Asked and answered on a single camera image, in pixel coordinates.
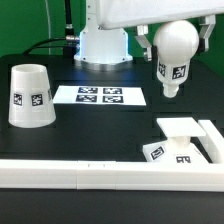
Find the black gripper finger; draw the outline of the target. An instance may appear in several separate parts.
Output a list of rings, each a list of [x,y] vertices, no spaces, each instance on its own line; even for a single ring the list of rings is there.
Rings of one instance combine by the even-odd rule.
[[[198,53],[207,52],[209,50],[209,38],[216,25],[216,16],[209,15],[199,18],[199,46]]]
[[[136,27],[135,39],[143,49],[143,57],[146,62],[157,59],[157,47],[152,45],[147,39],[146,35],[148,32],[147,25],[138,25]]]

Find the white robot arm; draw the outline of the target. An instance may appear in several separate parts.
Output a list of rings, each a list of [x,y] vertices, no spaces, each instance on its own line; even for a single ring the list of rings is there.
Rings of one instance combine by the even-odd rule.
[[[148,26],[181,19],[202,19],[201,37],[207,38],[214,16],[224,13],[224,0],[86,0],[86,25],[80,33],[75,64],[92,70],[117,70],[132,61],[125,29],[135,27],[144,57],[152,59],[146,38]]]

